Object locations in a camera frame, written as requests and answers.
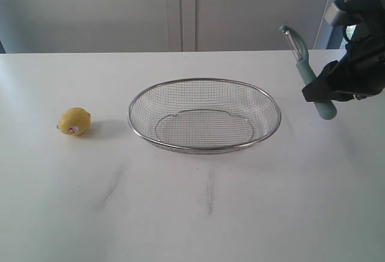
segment metal basket rim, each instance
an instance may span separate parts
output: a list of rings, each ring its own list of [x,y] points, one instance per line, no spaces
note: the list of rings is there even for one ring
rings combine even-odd
[[[259,139],[253,140],[251,142],[238,143],[238,144],[229,145],[229,146],[215,146],[215,147],[210,147],[210,148],[209,147],[186,147],[186,146],[179,146],[179,145],[173,145],[173,144],[169,144],[169,143],[159,142],[157,140],[154,140],[154,139],[151,139],[150,137],[145,136],[144,134],[140,133],[134,127],[134,124],[132,123],[132,120],[131,120],[132,107],[134,106],[134,104],[138,101],[138,99],[142,95],[144,95],[146,92],[149,92],[150,90],[153,90],[157,87],[166,86],[166,85],[174,84],[174,83],[185,83],[188,81],[218,81],[218,82],[225,82],[225,83],[234,83],[234,84],[240,84],[243,86],[251,87],[252,89],[255,89],[255,90],[261,92],[263,95],[265,95],[273,103],[274,108],[276,109],[276,111],[278,113],[278,120],[277,120],[276,126],[274,127],[273,130],[271,130],[269,132],[269,134],[267,134],[263,137],[260,137]],[[268,137],[272,136],[277,131],[277,129],[279,128],[279,126],[281,124],[281,119],[282,119],[281,109],[278,106],[278,104],[276,103],[276,101],[274,100],[274,98],[270,94],[268,94],[266,91],[259,88],[258,86],[254,86],[254,85],[249,84],[249,83],[244,83],[242,81],[227,80],[224,78],[199,78],[199,77],[198,78],[182,78],[179,80],[171,80],[171,81],[166,81],[163,83],[158,83],[158,84],[155,84],[153,86],[150,86],[150,87],[142,90],[138,95],[136,95],[136,97],[134,97],[134,99],[132,100],[132,102],[130,103],[130,105],[128,107],[128,113],[127,113],[128,124],[136,135],[140,136],[144,140],[147,140],[148,142],[155,143],[157,145],[161,145],[161,146],[165,146],[165,147],[169,147],[169,148],[173,148],[173,149],[180,149],[180,150],[184,150],[184,151],[225,151],[225,150],[231,150],[231,149],[235,149],[235,148],[239,148],[239,149],[247,148],[247,147],[250,147],[251,145],[253,145],[255,143],[261,142],[261,141],[267,139]]]

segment wire mesh basket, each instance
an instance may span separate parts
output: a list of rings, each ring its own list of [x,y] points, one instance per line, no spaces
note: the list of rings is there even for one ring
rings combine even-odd
[[[249,148],[279,127],[273,98],[250,84],[216,78],[174,80],[143,90],[128,109],[133,131],[151,144],[187,154]]]

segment yellow lemon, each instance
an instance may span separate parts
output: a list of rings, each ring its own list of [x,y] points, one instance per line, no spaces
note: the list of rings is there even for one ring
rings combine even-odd
[[[74,107],[67,110],[60,117],[58,129],[63,134],[78,136],[90,128],[91,115],[83,108]]]

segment peeler handle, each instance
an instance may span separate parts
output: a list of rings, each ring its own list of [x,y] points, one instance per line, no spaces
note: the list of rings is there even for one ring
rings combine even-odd
[[[295,42],[295,48],[293,50],[298,51],[298,60],[297,60],[297,69],[302,77],[305,85],[308,85],[313,80],[316,79],[316,75],[314,71],[310,67],[309,64],[309,52],[307,50],[307,46],[302,39],[302,37],[292,28],[282,25],[280,27],[280,31],[285,33],[289,31],[291,38]],[[326,120],[333,119],[337,115],[337,108],[331,101],[325,102],[314,102],[316,109],[318,110],[319,115]]]

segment cabinet door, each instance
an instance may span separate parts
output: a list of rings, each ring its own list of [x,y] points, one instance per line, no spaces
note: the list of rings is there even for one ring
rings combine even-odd
[[[179,0],[9,0],[29,52],[180,51]]]
[[[313,48],[327,0],[196,0],[196,50],[287,49],[283,23]]]

